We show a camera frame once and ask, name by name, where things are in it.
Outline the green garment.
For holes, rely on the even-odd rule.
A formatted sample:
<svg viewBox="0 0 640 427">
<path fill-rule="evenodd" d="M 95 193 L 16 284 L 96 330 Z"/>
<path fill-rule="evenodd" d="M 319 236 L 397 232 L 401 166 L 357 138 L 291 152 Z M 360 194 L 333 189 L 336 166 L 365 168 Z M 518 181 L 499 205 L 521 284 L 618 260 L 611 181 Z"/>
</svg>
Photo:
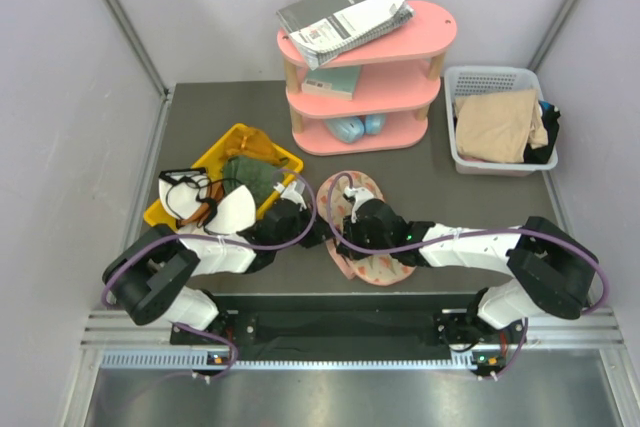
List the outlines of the green garment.
<svg viewBox="0 0 640 427">
<path fill-rule="evenodd" d="M 225 190 L 232 191 L 244 185 L 257 206 L 273 192 L 273 181 L 278 174 L 278 166 L 243 155 L 229 158 L 222 168 Z"/>
</svg>

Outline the grey plastic basket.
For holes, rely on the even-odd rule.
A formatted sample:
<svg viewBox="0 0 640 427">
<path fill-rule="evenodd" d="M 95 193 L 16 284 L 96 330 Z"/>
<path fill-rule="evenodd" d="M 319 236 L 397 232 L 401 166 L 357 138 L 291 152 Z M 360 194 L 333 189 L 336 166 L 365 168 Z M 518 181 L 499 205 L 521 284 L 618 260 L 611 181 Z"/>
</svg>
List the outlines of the grey plastic basket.
<svg viewBox="0 0 640 427">
<path fill-rule="evenodd" d="M 454 101 L 458 97 L 483 95 L 493 92 L 519 91 L 535 89 L 540 101 L 544 100 L 536 74 L 528 69 L 502 66 L 454 66 L 443 74 L 445 112 L 447 117 L 448 139 L 456 171 L 466 175 L 493 175 L 507 177 L 526 177 L 535 172 L 548 172 L 558 164 L 557 148 L 553 147 L 546 164 L 505 164 L 466 160 L 456 147 L 455 127 L 457 114 Z"/>
</svg>

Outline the floral mesh laundry bag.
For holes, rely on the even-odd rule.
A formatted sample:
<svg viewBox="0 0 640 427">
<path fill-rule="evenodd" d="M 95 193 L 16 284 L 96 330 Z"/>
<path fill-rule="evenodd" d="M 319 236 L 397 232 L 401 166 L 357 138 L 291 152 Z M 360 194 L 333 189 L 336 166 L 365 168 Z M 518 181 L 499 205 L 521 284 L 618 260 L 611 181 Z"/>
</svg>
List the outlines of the floral mesh laundry bag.
<svg viewBox="0 0 640 427">
<path fill-rule="evenodd" d="M 335 228 L 342 232 L 343 218 L 351 217 L 352 204 L 343 197 L 344 190 L 349 186 L 349 179 L 341 177 L 332 193 L 330 186 L 336 174 L 325 180 L 318 188 L 316 203 L 318 214 L 326 221 L 332 220 Z M 414 267 L 401 264 L 390 255 L 369 256 L 361 260 L 351 260 L 337 252 L 338 242 L 335 238 L 326 242 L 326 247 L 332 260 L 344 276 L 351 280 L 359 278 L 362 281 L 381 287 L 391 286 L 409 278 L 415 271 Z"/>
</svg>

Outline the orange mesh garment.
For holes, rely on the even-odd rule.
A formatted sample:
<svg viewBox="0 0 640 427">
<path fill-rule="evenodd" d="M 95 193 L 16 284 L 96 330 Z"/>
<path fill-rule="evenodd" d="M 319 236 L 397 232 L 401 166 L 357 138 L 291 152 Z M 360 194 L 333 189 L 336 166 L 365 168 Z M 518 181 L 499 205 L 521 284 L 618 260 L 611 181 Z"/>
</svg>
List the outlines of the orange mesh garment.
<svg viewBox="0 0 640 427">
<path fill-rule="evenodd" d="M 254 127 L 234 129 L 224 141 L 222 157 L 230 159 L 238 156 L 277 167 L 284 167 L 288 163 L 287 157 L 279 153 L 269 136 Z"/>
</svg>

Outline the pink three-tier shelf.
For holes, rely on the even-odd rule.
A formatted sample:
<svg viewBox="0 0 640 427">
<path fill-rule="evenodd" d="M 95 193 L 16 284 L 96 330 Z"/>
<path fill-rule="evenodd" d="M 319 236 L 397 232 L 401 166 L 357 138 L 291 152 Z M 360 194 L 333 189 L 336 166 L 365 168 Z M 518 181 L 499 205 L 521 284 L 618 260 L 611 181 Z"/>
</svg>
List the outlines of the pink three-tier shelf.
<svg viewBox="0 0 640 427">
<path fill-rule="evenodd" d="M 316 156 L 408 148 L 428 129 L 428 112 L 441 88 L 440 73 L 457 35 L 454 16 L 424 0 L 411 0 L 414 17 L 394 32 L 344 53 L 328 68 L 362 67 L 351 100 L 302 91 L 307 66 L 284 31 L 277 44 L 284 59 L 286 97 L 292 135 L 305 152 Z M 348 144 L 334 137 L 327 119 L 384 114 L 377 135 Z"/>
</svg>

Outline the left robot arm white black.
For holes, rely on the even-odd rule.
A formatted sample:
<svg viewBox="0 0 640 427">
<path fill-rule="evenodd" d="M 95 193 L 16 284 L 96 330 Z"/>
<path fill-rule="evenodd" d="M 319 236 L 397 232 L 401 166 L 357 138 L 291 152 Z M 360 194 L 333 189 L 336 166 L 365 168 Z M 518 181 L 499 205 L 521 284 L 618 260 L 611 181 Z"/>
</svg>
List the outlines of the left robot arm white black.
<svg viewBox="0 0 640 427">
<path fill-rule="evenodd" d="M 105 269 L 103 282 L 134 324 L 160 319 L 184 324 L 212 344 L 226 334 L 227 321 L 211 295 L 187 286 L 191 278 L 256 273 L 282 249 L 311 248 L 332 236 L 329 224 L 303 202 L 279 199 L 263 218 L 239 232 L 174 232 L 158 224 Z"/>
</svg>

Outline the grey spiral notebook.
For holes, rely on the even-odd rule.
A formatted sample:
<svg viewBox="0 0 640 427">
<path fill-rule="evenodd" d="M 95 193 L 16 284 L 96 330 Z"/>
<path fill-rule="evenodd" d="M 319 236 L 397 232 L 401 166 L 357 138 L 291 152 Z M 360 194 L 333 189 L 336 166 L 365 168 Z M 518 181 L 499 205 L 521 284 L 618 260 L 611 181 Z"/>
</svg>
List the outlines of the grey spiral notebook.
<svg viewBox="0 0 640 427">
<path fill-rule="evenodd" d="M 413 16 L 407 0 L 301 0 L 277 11 L 288 39 L 313 70 Z"/>
</svg>

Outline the light blue slippers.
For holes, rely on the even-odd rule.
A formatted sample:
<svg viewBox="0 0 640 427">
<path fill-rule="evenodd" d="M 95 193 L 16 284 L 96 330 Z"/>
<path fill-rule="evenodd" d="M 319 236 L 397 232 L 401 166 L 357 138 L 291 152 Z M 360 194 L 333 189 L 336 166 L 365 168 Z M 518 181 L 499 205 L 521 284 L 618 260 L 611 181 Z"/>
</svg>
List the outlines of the light blue slippers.
<svg viewBox="0 0 640 427">
<path fill-rule="evenodd" d="M 385 114 L 331 118 L 324 121 L 328 131 L 337 140 L 346 144 L 352 144 L 365 135 L 375 136 L 380 134 L 385 123 Z"/>
</svg>

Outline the black garment in basket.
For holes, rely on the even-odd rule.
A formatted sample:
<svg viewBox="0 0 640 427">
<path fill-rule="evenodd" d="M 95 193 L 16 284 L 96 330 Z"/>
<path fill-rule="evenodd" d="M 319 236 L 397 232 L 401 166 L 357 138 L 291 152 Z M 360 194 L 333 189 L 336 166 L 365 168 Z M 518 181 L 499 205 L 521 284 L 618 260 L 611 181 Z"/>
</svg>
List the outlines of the black garment in basket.
<svg viewBox="0 0 640 427">
<path fill-rule="evenodd" d="M 538 113 L 539 115 L 534 118 L 535 121 L 539 120 L 535 124 L 535 130 L 533 131 L 534 139 L 526 145 L 524 150 L 524 162 L 526 164 L 547 164 L 553 153 L 560 130 L 559 119 L 561 113 L 555 105 L 539 100 Z M 544 128 L 546 133 L 545 145 L 540 143 L 540 140 L 542 140 L 540 126 Z"/>
</svg>

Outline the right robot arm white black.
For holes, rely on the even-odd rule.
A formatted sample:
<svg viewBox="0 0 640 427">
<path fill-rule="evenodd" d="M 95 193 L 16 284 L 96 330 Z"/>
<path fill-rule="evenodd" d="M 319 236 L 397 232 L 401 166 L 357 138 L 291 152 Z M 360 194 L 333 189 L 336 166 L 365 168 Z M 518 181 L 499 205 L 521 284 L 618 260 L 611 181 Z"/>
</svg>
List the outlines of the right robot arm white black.
<svg viewBox="0 0 640 427">
<path fill-rule="evenodd" d="M 351 259 L 388 255 L 410 268 L 465 267 L 508 276 L 480 290 L 468 308 L 467 331 L 481 343 L 520 319 L 580 318 L 598 267 L 592 252 L 539 216 L 506 229 L 455 228 L 406 221 L 373 199 L 345 216 L 334 233 L 338 252 Z"/>
</svg>

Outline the teal book on shelf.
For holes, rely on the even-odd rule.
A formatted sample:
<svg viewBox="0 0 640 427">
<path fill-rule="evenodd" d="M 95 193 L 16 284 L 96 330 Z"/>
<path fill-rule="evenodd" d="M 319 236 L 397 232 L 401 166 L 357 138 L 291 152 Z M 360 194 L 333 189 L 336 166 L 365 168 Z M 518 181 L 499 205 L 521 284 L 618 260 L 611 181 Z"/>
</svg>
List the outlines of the teal book on shelf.
<svg viewBox="0 0 640 427">
<path fill-rule="evenodd" d="M 305 94 L 351 101 L 360 74 L 360 66 L 309 70 L 301 83 L 301 90 Z"/>
</svg>

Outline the beige folded garment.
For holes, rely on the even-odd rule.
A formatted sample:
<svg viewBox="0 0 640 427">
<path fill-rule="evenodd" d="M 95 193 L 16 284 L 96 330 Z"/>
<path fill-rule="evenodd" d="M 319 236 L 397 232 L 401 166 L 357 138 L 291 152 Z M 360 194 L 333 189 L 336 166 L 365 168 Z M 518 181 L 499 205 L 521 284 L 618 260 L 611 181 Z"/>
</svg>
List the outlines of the beige folded garment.
<svg viewBox="0 0 640 427">
<path fill-rule="evenodd" d="M 522 163 L 526 145 L 534 139 L 538 113 L 535 89 L 458 97 L 456 147 L 460 156 L 493 163 Z M 542 145 L 546 133 L 542 131 Z"/>
</svg>

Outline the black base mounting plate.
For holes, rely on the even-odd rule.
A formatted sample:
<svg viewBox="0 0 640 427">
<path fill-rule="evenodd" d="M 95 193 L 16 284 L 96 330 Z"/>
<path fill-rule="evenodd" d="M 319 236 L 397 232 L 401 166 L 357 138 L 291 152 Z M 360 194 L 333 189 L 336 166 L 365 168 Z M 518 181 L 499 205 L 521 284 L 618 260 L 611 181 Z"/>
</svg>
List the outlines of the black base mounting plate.
<svg viewBox="0 0 640 427">
<path fill-rule="evenodd" d="M 243 361 L 445 360 L 451 350 L 500 347 L 469 294 L 223 295 L 211 332 Z"/>
</svg>

